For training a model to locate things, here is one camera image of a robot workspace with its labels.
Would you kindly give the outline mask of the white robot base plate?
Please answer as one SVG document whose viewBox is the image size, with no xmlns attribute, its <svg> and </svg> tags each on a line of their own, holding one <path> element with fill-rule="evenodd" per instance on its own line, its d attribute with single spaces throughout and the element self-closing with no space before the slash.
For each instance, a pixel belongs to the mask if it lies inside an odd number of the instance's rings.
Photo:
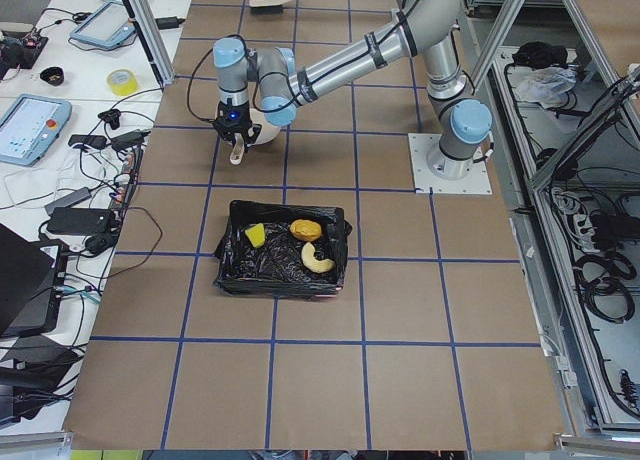
<svg viewBox="0 0 640 460">
<path fill-rule="evenodd" d="M 440 134 L 409 133 L 414 191 L 420 194 L 491 195 L 492 188 L 484 160 L 478 146 L 467 160 L 452 160 L 440 150 Z"/>
</svg>

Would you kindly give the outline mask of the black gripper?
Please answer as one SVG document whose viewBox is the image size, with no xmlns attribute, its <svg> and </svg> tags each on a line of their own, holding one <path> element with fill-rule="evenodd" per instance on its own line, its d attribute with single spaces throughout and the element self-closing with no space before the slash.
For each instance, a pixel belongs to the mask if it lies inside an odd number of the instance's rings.
<svg viewBox="0 0 640 460">
<path fill-rule="evenodd" d="M 256 144 L 262 131 L 261 124 L 251 121 L 249 103 L 233 105 L 231 99 L 218 102 L 213 126 L 219 137 L 232 147 L 236 145 L 236 135 L 239 134 L 246 151 Z"/>
</svg>

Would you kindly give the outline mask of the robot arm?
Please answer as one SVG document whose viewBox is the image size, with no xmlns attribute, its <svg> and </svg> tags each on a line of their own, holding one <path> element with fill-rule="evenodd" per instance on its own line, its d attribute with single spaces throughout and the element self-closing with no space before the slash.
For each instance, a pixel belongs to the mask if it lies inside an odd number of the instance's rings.
<svg viewBox="0 0 640 460">
<path fill-rule="evenodd" d="M 452 31 L 461 0 L 396 0 L 391 21 L 317 63 L 296 67 L 286 48 L 253 50 L 240 36 L 213 45 L 220 100 L 212 124 L 231 147 L 239 164 L 259 139 L 263 125 L 251 118 L 255 109 L 277 129 L 290 125 L 298 108 L 394 61 L 419 56 L 427 71 L 428 98 L 442 134 L 427 155 L 429 167 L 443 177 L 465 169 L 488 137 L 489 109 L 473 97 L 471 81 L 462 71 Z M 256 107 L 248 87 L 256 85 Z"/>
</svg>

